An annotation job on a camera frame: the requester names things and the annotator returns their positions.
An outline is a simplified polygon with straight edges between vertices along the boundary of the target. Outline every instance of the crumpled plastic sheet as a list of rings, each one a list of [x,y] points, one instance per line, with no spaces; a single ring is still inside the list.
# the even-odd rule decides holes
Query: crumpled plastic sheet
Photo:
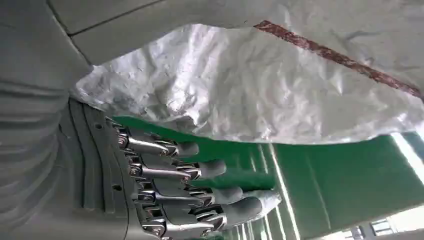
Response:
[[[284,0],[266,20],[424,88],[420,0]],[[253,27],[181,27],[95,67],[73,95],[113,115],[238,142],[348,143],[424,123],[420,98]]]

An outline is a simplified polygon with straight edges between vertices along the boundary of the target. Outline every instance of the gray panel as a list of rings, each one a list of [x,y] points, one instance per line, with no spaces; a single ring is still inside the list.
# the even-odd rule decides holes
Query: gray panel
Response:
[[[158,0],[51,0],[59,21],[69,34],[105,22]]]
[[[274,0],[161,0],[72,37],[95,65],[110,61],[186,24],[252,27],[266,19]]]
[[[95,65],[117,58],[192,22],[191,0],[160,1],[72,37]]]

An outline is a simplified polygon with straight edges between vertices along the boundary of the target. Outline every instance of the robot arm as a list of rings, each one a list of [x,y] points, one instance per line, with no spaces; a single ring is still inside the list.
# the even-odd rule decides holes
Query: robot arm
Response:
[[[68,89],[89,74],[92,65],[179,26],[253,26],[272,4],[271,0],[0,1],[0,239],[158,239],[142,228],[140,215],[148,219],[149,209],[140,209],[133,199],[134,179],[114,142],[114,127],[103,113],[70,100]],[[182,153],[189,147],[176,149]],[[157,173],[147,162],[144,171]],[[208,171],[205,164],[172,166],[187,177]],[[208,199],[213,196],[213,190],[190,191]],[[216,199],[223,195],[215,192]],[[225,208],[237,214],[243,209],[228,205],[214,211]],[[161,209],[175,216],[172,210]],[[186,214],[203,221],[206,213],[198,211]]]

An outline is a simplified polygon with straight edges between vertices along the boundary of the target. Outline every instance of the screw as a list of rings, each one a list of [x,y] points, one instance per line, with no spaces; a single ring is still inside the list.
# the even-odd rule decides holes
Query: screw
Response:
[[[210,228],[206,229],[205,231],[202,232],[201,237],[206,237],[210,232],[212,232]]]
[[[159,231],[159,229],[154,229],[152,231],[152,233],[154,233],[156,236],[159,236],[159,234],[161,234],[161,232]]]
[[[167,151],[162,150],[162,151],[159,153],[159,156],[163,157],[163,156],[166,156],[167,154],[168,154],[168,153],[167,153]]]
[[[138,173],[139,173],[139,170],[136,169],[136,168],[131,168],[129,170],[129,174],[132,175],[132,176],[136,176]]]

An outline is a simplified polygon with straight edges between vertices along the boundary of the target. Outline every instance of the red stripe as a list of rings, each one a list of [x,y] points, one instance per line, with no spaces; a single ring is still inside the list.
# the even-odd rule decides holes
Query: red stripe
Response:
[[[359,62],[349,58],[346,55],[338,53],[334,51],[333,49],[330,49],[323,45],[319,45],[318,43],[314,41],[311,41],[303,36],[299,36],[296,33],[291,32],[270,21],[263,21],[254,27],[261,31],[273,34],[286,42],[289,42],[291,44],[298,46],[299,48],[308,50],[311,53],[315,53],[316,55],[322,58],[336,62],[352,70],[355,70],[358,73],[365,75],[368,78],[376,81],[377,83],[386,84],[394,89],[399,89],[415,97],[421,98],[421,93],[418,88],[410,86],[406,83],[403,83],[397,80],[396,78],[389,76],[383,72],[372,69],[369,66],[360,64]]]

